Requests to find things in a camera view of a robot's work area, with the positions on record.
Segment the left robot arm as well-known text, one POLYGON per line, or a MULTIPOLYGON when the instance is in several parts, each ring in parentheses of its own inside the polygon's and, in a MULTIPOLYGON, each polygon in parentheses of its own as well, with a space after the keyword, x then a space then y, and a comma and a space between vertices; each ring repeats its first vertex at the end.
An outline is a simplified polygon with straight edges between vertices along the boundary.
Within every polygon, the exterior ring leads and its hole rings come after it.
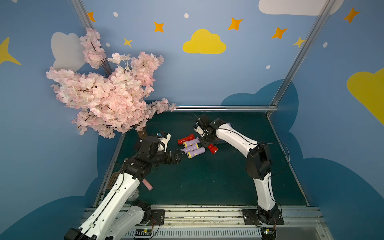
POLYGON ((155 137, 141 140, 138 151, 126 158, 121 166, 114 186, 91 216, 78 228, 68 230, 66 240, 119 240, 137 225, 154 223, 151 205, 134 200, 134 204, 120 218, 117 217, 122 207, 138 193, 140 184, 151 186, 146 176, 154 167, 161 164, 179 164, 184 153, 169 151, 167 145, 171 135, 160 132, 155 137))

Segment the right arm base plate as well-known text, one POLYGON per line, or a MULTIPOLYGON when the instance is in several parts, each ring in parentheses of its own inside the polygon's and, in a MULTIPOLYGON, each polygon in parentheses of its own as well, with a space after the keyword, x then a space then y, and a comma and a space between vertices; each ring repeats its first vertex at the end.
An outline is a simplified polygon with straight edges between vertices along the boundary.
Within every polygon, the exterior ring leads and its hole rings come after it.
POLYGON ((284 225, 283 216, 277 207, 273 207, 269 211, 261 208, 243 209, 243 219, 245 225, 284 225))

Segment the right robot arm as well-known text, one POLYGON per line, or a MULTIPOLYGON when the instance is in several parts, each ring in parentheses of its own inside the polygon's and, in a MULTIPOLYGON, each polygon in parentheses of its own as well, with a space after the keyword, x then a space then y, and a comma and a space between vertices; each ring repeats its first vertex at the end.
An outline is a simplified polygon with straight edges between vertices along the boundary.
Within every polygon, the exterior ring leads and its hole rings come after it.
POLYGON ((221 119, 211 121, 207 116, 198 118, 194 130, 200 136, 200 143, 213 154, 218 150, 213 143, 223 140, 245 156, 246 172, 254 181, 258 202, 256 210, 243 211, 244 217, 255 225, 283 225, 282 211, 273 194, 268 144, 260 144, 236 131, 228 122, 221 119))

